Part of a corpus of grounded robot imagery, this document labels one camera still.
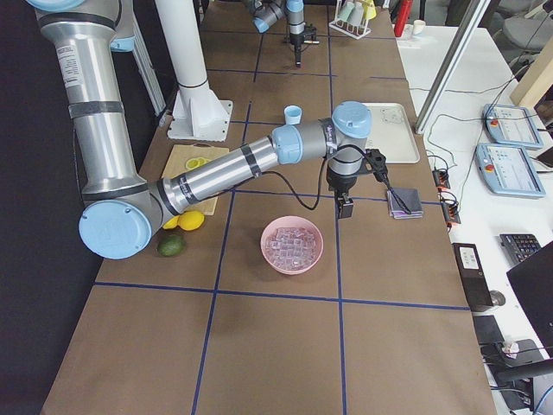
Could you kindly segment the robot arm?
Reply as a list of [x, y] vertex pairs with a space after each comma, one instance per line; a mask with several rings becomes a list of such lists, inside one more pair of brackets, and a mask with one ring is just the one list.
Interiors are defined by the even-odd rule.
[[251, 14], [252, 22], [260, 34], [267, 32], [279, 20], [286, 19], [285, 42], [292, 47], [296, 67], [301, 67], [303, 50], [309, 45], [319, 43], [316, 27], [305, 21], [304, 2], [244, 0], [242, 4]]
[[347, 217], [348, 191], [357, 177], [374, 174], [387, 182], [385, 157], [365, 143], [372, 127], [369, 109], [356, 101], [338, 105], [330, 118], [277, 127], [197, 169], [147, 182], [136, 170], [111, 51], [130, 44], [129, 1], [36, 1], [41, 33], [55, 46], [79, 140], [87, 183], [79, 234], [107, 259], [142, 251], [154, 233], [187, 208], [260, 177], [269, 169], [322, 158], [328, 181]]

